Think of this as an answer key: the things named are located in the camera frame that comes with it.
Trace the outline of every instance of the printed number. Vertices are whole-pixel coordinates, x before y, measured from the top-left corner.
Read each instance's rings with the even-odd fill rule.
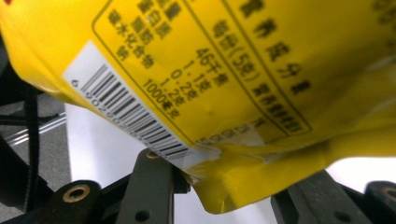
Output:
[[[78,87],[78,80],[72,80],[72,86]]]
[[[180,69],[177,69],[171,74],[171,78],[177,79],[177,78],[181,77],[181,74],[182,74],[182,71]]]
[[[158,85],[155,83],[151,83],[152,80],[149,79],[148,82],[144,85],[147,87],[147,91],[151,93],[151,96],[157,101],[158,104],[163,104],[166,101],[166,95],[163,94],[163,91],[158,89]]]

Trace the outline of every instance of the nutrition facts label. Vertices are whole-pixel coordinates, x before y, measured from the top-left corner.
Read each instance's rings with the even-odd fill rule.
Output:
[[[310,80],[299,76],[304,65],[292,60],[293,46],[277,35],[282,24],[266,15],[265,1],[212,1],[211,8],[202,0],[118,1],[98,14],[94,33],[124,78],[191,143],[252,130],[267,143],[311,131],[293,105],[309,94]],[[201,118],[203,127],[227,121],[210,136],[189,132],[186,120]]]

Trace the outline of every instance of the snack bag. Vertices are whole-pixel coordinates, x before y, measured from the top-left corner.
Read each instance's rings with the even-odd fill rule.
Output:
[[[205,209],[394,156],[391,0],[4,0],[18,74],[185,172]]]

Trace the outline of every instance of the yellow package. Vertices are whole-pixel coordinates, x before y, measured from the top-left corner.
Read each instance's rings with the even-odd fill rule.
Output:
[[[183,170],[210,213],[396,151],[391,0],[7,0],[20,76]]]

